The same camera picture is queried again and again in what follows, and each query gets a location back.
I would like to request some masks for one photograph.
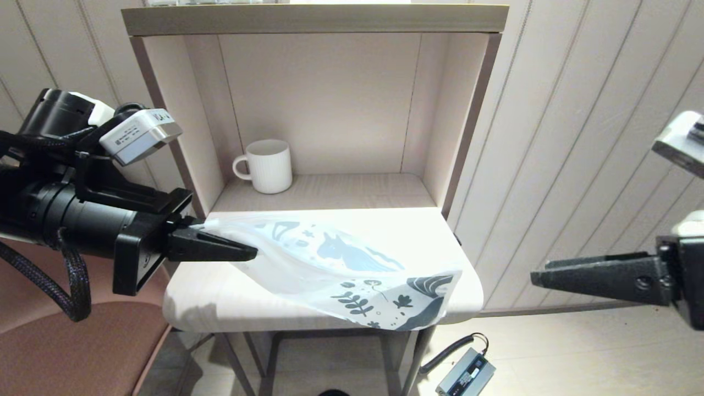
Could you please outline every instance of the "shelf board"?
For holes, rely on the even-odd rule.
[[[256,192],[235,179],[225,186],[212,212],[293,211],[437,207],[423,182],[409,173],[295,175],[279,194]]]
[[[241,33],[502,32],[508,6],[257,4],[122,10],[131,36]]]

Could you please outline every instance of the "shelf unit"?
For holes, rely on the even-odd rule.
[[[507,6],[228,5],[122,12],[194,209],[453,208]],[[291,189],[232,175],[249,142],[291,145]]]

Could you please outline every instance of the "chair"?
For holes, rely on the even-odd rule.
[[[4,242],[68,289],[59,252]],[[117,396],[139,391],[170,330],[161,314],[168,275],[157,271],[136,297],[114,295],[112,260],[85,259],[93,307],[78,323],[0,261],[0,394]]]

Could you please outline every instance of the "table top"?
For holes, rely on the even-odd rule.
[[[334,219],[336,227],[378,241],[404,255],[461,263],[463,274],[440,324],[474,317],[484,303],[482,284],[438,208],[338,209],[261,212]],[[211,218],[241,218],[252,212],[214,212]],[[248,264],[257,265],[257,259]],[[165,296],[163,312],[174,327],[197,332],[321,330],[356,325],[278,297],[229,262],[184,262]]]

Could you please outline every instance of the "printed plastic bag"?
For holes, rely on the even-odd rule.
[[[232,264],[271,293],[373,328],[434,325],[462,274],[455,263],[414,262],[412,254],[399,262],[383,240],[364,241],[307,216],[252,215],[202,227],[257,247],[256,259]]]

